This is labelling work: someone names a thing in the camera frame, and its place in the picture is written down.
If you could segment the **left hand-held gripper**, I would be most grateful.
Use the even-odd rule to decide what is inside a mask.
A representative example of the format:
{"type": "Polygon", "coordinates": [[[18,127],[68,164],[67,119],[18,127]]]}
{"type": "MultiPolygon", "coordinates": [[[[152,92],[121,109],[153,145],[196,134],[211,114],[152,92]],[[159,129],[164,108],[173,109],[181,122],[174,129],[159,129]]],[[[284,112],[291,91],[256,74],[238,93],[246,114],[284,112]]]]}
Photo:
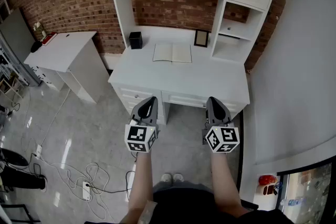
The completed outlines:
{"type": "Polygon", "coordinates": [[[145,153],[151,151],[159,135],[157,114],[157,97],[146,98],[133,108],[124,132],[124,141],[129,151],[145,153]]]}

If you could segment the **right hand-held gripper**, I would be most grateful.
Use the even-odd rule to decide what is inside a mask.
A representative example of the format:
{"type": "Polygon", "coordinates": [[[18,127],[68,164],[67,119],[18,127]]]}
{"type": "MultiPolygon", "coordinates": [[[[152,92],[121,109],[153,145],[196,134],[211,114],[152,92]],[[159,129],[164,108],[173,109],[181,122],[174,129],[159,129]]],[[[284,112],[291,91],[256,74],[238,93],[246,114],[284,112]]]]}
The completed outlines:
{"type": "Polygon", "coordinates": [[[240,144],[240,137],[229,109],[219,99],[209,97],[206,102],[206,115],[202,144],[208,145],[213,153],[232,152],[240,144]]]}

